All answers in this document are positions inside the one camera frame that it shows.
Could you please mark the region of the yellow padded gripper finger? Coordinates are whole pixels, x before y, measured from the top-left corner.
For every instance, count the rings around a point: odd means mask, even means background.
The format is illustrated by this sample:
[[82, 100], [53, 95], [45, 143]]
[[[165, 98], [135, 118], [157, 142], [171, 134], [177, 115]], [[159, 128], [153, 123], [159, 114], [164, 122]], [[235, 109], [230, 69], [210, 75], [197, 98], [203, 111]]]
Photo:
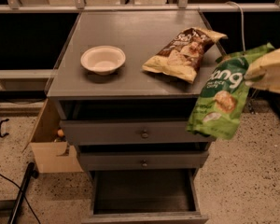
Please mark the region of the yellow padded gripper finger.
[[245, 73], [246, 85], [280, 94], [280, 49], [256, 59]]

